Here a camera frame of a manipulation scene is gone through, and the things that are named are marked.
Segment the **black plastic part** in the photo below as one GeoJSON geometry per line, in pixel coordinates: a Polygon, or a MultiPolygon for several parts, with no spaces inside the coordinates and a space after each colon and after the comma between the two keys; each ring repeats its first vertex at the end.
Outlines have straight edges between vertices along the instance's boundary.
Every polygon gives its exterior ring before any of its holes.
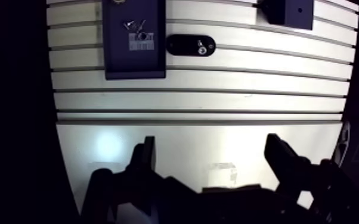
{"type": "Polygon", "coordinates": [[[92,173],[82,206],[83,223],[106,223],[107,212],[112,200],[112,177],[113,173],[109,169],[98,169],[92,173]]]}
{"type": "Polygon", "coordinates": [[[314,0],[264,0],[260,8],[270,24],[313,29],[314,0]]]}
{"type": "Polygon", "coordinates": [[[264,154],[280,182],[277,193],[296,201],[301,191],[310,191],[310,210],[317,216],[331,223],[359,223],[359,191],[337,164],[310,164],[275,134],[267,136],[264,154]]]}
{"type": "Polygon", "coordinates": [[[214,39],[205,35],[171,35],[166,43],[167,51],[176,56],[208,57],[216,50],[214,39]]]}
{"type": "Polygon", "coordinates": [[[166,1],[130,0],[117,4],[102,0],[103,50],[106,79],[155,79],[166,77],[166,1]],[[139,40],[136,31],[123,25],[141,24],[148,33],[139,40]]]}

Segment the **white slatwall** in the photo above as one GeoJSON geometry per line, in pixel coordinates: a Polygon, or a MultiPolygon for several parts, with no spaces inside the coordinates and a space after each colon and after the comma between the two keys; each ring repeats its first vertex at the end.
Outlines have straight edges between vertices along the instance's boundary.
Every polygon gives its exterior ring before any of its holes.
{"type": "MultiPolygon", "coordinates": [[[[302,30],[268,24],[251,3],[256,0],[167,0],[166,34],[209,35],[216,52],[167,54],[166,79],[107,81],[101,3],[48,0],[54,98],[58,119],[67,122],[57,128],[78,208],[91,172],[124,169],[146,135],[156,136],[157,172],[195,190],[230,184],[211,177],[206,167],[214,163],[236,165],[232,186],[275,189],[262,153],[268,133],[314,163],[332,155],[354,62],[358,6],[315,1],[313,30],[302,30]]],[[[311,198],[301,201],[308,206],[311,198]]]]}

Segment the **white sticker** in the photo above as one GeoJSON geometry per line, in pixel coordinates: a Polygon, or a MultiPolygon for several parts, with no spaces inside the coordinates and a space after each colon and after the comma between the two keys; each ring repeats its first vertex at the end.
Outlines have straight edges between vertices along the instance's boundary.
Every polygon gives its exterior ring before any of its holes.
{"type": "Polygon", "coordinates": [[[213,163],[208,166],[207,187],[235,188],[237,167],[233,163],[213,163]]]}
{"type": "Polygon", "coordinates": [[[129,50],[130,51],[152,51],[154,50],[154,33],[147,33],[144,40],[139,40],[136,33],[130,33],[129,39],[129,50]]]}

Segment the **screw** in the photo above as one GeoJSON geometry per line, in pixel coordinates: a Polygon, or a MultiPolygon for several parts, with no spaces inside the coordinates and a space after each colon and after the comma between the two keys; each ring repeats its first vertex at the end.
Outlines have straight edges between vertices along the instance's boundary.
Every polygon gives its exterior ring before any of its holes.
{"type": "Polygon", "coordinates": [[[199,48],[199,50],[197,52],[200,55],[205,55],[208,52],[208,50],[204,46],[202,46],[202,47],[199,48]]]}

